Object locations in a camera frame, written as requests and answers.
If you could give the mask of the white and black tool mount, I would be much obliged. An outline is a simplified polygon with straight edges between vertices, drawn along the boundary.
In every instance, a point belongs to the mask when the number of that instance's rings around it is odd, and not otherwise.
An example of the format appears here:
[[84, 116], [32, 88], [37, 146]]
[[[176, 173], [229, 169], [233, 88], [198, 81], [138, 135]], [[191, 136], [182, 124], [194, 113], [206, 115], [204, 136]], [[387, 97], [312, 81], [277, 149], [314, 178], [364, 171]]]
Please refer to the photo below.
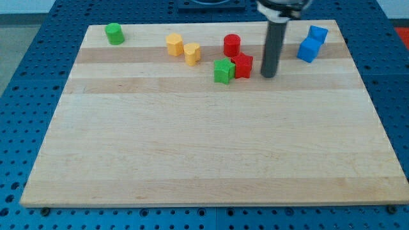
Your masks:
[[256, 0], [257, 10], [270, 22], [285, 23], [301, 19], [312, 0]]

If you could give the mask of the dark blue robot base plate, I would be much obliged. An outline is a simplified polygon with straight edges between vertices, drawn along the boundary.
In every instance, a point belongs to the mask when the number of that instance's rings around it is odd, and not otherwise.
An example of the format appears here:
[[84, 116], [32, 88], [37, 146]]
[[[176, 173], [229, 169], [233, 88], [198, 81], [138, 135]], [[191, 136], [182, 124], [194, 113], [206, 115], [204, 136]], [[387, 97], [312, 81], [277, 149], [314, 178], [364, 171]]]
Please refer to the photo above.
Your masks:
[[177, 9], [179, 12], [211, 12], [217, 10], [244, 10], [245, 0], [178, 0]]

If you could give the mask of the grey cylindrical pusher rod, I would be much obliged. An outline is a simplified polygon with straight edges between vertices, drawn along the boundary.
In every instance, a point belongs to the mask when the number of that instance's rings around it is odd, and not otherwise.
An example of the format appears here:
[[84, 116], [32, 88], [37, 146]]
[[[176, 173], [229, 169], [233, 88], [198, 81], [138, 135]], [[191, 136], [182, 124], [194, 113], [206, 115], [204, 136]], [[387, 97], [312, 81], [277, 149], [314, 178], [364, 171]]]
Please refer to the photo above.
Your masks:
[[277, 73], [286, 26], [286, 22], [268, 22], [260, 70], [262, 76], [265, 78], [272, 78]]

